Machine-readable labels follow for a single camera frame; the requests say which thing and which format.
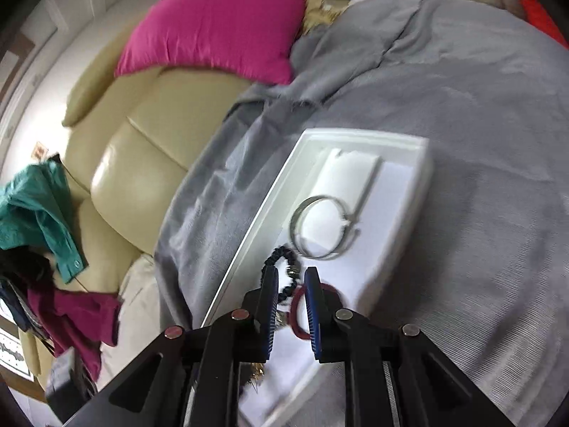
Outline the white jewelry tray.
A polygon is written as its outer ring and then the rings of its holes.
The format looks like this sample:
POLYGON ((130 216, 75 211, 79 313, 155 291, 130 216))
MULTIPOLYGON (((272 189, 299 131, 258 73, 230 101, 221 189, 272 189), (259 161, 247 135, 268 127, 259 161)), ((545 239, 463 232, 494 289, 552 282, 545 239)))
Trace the white jewelry tray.
POLYGON ((385 288, 413 230, 432 174, 427 138, 348 128, 305 131, 283 164, 250 224, 203 325, 240 306, 259 287, 260 269, 290 241, 294 211, 320 200, 301 217, 301 242, 320 280, 340 292, 350 310, 367 315, 385 288))

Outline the white towel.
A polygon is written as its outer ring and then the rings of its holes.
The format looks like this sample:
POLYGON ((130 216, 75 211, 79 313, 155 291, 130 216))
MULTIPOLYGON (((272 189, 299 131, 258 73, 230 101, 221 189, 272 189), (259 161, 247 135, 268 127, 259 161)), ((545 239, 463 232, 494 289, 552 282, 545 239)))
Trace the white towel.
POLYGON ((159 291, 153 258, 143 253, 128 269, 119 288, 118 343, 100 344, 101 369, 95 382, 104 389, 162 332, 159 291))

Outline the grey bed sheet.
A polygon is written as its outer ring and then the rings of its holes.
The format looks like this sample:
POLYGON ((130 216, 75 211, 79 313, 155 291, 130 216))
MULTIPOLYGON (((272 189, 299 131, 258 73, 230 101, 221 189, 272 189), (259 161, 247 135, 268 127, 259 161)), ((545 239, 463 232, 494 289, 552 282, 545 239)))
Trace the grey bed sheet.
POLYGON ((420 219, 371 319, 419 325, 519 426, 568 392, 568 52, 468 0, 366 0, 299 39, 183 179, 154 253, 164 326, 200 325, 300 134, 426 137, 420 219))

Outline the maroon garment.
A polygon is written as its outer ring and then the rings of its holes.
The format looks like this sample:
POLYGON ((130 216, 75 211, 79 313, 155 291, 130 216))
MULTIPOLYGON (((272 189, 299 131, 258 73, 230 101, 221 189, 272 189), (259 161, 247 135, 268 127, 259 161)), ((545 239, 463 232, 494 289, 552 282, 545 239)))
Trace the maroon garment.
POLYGON ((100 344, 114 347, 118 343, 122 303, 117 296, 51 287, 29 289, 28 303, 53 342, 54 356, 74 348, 96 382, 101 370, 100 344))

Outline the beige leather sofa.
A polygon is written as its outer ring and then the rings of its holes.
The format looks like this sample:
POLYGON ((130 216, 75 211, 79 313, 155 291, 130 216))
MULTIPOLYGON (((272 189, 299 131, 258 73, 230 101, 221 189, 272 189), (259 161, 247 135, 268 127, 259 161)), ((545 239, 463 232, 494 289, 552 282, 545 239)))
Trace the beige leather sofa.
POLYGON ((137 26, 130 21, 86 67, 68 96, 60 152, 77 244, 88 266, 57 288, 116 293, 131 265, 152 254, 180 182, 250 81, 205 68, 114 74, 137 26))

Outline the teal green shirt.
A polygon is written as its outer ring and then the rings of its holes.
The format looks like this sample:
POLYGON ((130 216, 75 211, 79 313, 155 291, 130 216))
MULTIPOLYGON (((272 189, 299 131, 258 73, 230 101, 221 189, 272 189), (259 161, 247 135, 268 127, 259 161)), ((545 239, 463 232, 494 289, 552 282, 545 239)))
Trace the teal green shirt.
POLYGON ((52 253, 64 283, 86 268, 74 234, 65 168, 57 155, 27 166, 1 188, 1 248, 23 246, 52 253))

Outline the magenta pillow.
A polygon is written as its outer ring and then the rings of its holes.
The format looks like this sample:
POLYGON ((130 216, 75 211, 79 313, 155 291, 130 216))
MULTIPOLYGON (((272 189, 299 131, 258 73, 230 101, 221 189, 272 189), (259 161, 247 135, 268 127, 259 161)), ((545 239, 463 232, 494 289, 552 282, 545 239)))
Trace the magenta pillow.
POLYGON ((214 68, 270 85, 292 80, 289 53, 306 0, 160 0, 132 31, 115 74, 214 68))

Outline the red pillow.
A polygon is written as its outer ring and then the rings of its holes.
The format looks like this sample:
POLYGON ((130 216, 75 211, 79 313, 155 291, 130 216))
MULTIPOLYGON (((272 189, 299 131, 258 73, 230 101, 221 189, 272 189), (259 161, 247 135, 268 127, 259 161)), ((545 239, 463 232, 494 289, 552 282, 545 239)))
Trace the red pillow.
POLYGON ((526 14, 525 19, 531 26, 548 35, 565 48, 568 47, 568 42, 565 41, 564 36, 554 23, 554 20, 549 16, 538 0, 519 1, 526 14))

